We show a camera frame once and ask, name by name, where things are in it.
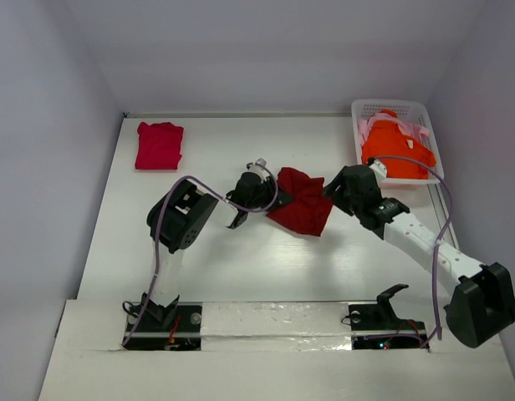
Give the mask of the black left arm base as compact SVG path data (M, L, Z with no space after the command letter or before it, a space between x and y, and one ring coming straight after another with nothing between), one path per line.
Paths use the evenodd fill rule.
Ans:
M126 326L123 348L133 351L198 351L201 349L201 303L179 303L177 297L162 306L151 300L143 305L123 302Z

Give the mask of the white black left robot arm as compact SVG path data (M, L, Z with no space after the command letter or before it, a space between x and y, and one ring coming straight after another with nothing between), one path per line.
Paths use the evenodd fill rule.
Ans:
M178 180L146 217L154 242L154 273L136 314L155 329L165 330L173 324L179 302L178 289L161 292L166 288L161 283L164 277L173 285L179 278L174 262L161 265L161 250L174 255L189 248L221 202L227 206L224 226L235 230L250 214L276 211L293 203L294 198L263 165L250 166L225 195L207 189L191 176Z

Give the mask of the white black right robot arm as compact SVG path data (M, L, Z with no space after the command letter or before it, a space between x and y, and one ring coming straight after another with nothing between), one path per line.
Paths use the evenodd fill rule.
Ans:
M514 324L515 296L508 269L463 254L423 225L404 203L382 196L380 182L386 173L378 160L345 166L324 187L323 195L428 271L433 287L447 290L451 298L436 325L446 325L461 344L478 348Z

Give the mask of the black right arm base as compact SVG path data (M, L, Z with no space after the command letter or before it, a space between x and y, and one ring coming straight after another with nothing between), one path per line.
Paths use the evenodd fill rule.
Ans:
M429 348L425 323L398 317L391 305L391 298L408 287L406 284L396 284L381 292L374 301L348 305L340 322L351 329L354 350Z

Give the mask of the dark red t shirt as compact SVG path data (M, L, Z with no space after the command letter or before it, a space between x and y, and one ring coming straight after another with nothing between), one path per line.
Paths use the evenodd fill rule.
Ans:
M321 236L332 201L323 195L324 177L310 177L292 167L283 167L278 173L278 186L292 200L267 217L283 228L299 235Z

